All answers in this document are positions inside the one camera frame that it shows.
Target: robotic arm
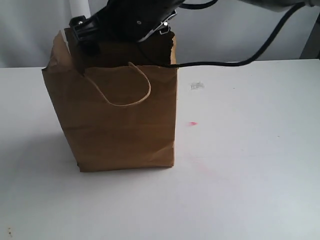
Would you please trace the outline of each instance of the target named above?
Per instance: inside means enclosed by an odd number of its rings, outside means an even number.
[[[96,54],[97,41],[142,42],[152,34],[170,31],[168,21],[185,0],[109,0],[107,5],[86,19],[78,16],[69,25],[78,44],[87,54]],[[320,0],[241,0],[272,11],[283,11],[298,3],[313,7]]]

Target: white pole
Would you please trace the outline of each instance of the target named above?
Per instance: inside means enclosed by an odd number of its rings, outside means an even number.
[[[69,0],[72,17],[84,15],[86,18],[91,16],[88,0]]]

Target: white table surface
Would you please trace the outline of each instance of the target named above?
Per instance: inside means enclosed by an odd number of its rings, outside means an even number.
[[[0,240],[319,240],[320,61],[178,81],[173,168],[80,173],[40,68],[0,69]]]

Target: black cable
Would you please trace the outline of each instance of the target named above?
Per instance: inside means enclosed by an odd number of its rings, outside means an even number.
[[[191,9],[191,10],[200,10],[200,9],[206,9],[211,7],[212,5],[216,4],[218,0],[211,0],[206,3],[201,3],[201,4],[187,4],[187,3],[182,3],[179,8],[182,9]]]
[[[152,64],[159,66],[159,67],[165,67],[165,68],[185,68],[185,67],[193,67],[193,66],[224,66],[224,67],[240,67],[244,65],[248,65],[255,60],[257,60],[265,51],[266,49],[270,46],[270,44],[274,41],[282,27],[285,25],[287,20],[299,9],[305,6],[305,3],[301,2],[296,5],[294,5],[292,8],[290,8],[284,16],[281,18],[279,23],[276,25],[274,28],[273,32],[271,35],[268,37],[268,39],[265,41],[265,43],[260,47],[260,49],[250,58],[247,60],[243,61],[238,61],[238,62],[220,62],[220,61],[195,61],[195,62],[187,62],[187,63],[181,63],[181,64],[158,64],[155,61],[151,60],[145,52],[141,49],[140,44],[137,44],[137,47],[141,54]]]

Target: red stain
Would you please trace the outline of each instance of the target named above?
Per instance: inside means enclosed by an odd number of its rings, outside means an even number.
[[[195,121],[190,121],[189,122],[189,127],[191,127],[191,126],[195,126],[195,125],[197,125],[198,123],[197,122],[195,122]]]

